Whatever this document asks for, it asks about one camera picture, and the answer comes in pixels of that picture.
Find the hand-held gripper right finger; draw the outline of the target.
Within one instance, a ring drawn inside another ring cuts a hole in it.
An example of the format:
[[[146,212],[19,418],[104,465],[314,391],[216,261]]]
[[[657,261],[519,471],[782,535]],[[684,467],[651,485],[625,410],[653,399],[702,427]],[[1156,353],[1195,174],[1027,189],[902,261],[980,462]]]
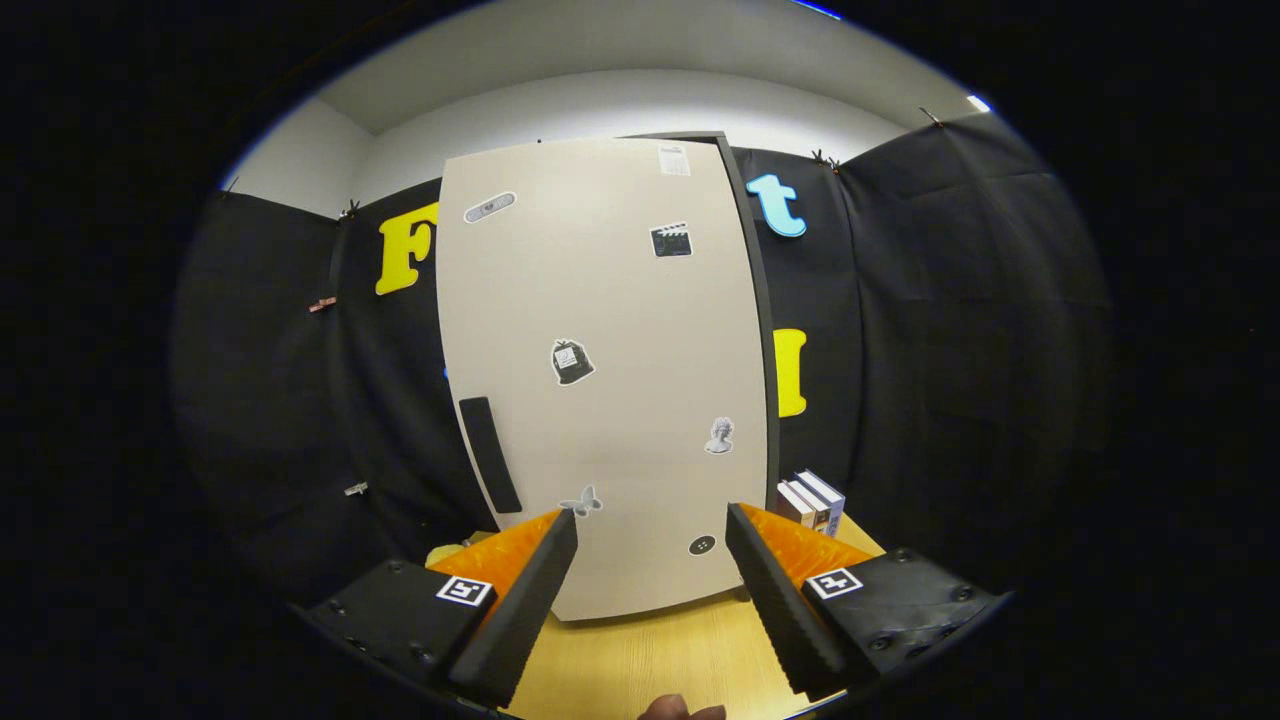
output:
[[[925,555],[873,555],[749,503],[724,542],[796,693],[864,700],[932,665],[1006,605]]]

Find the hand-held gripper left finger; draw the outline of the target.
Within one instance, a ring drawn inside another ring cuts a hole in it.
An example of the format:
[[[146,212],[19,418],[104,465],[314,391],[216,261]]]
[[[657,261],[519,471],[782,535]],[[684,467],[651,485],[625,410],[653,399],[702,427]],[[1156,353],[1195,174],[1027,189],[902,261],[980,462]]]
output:
[[[506,708],[576,555],[576,525],[557,509],[431,564],[389,559],[300,616],[419,694]]]

